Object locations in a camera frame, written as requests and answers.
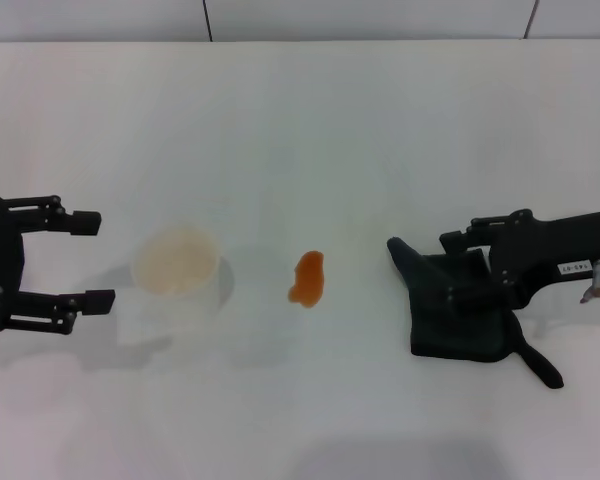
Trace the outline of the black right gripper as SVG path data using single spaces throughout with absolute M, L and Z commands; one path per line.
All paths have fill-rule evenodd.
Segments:
M 600 260 L 600 212 L 542 221 L 530 209 L 505 216 L 474 218 L 465 231 L 443 233 L 447 254 L 491 246 L 489 261 L 497 284 L 446 288 L 456 306 L 508 304 L 526 307 L 541 289 L 555 283 L 584 280 Z

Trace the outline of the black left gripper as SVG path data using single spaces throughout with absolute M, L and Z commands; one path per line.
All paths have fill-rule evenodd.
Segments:
M 100 316 L 111 312 L 114 290 L 61 295 L 20 291 L 25 265 L 24 233 L 96 236 L 101 222 L 97 211 L 68 212 L 57 195 L 0 198 L 0 331 L 69 335 L 80 314 Z

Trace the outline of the dark blue rag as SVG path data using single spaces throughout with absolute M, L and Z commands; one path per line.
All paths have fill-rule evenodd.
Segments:
M 515 353 L 548 388 L 564 387 L 560 372 L 526 341 L 510 308 L 463 311 L 453 304 L 458 289 L 489 283 L 481 250 L 422 255 L 398 237 L 387 241 L 387 249 L 409 295 L 413 355 L 495 363 Z

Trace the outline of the white paper cup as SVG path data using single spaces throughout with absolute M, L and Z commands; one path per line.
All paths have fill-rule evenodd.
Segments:
M 128 264 L 114 304 L 120 344 L 203 333 L 218 323 L 234 274 L 214 236 L 191 224 L 149 237 Z

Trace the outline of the brown water stain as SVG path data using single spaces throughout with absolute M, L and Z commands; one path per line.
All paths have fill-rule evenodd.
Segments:
M 315 250 L 306 252 L 294 269 L 294 283 L 288 291 L 288 300 L 312 308 L 322 298 L 324 284 L 324 254 Z

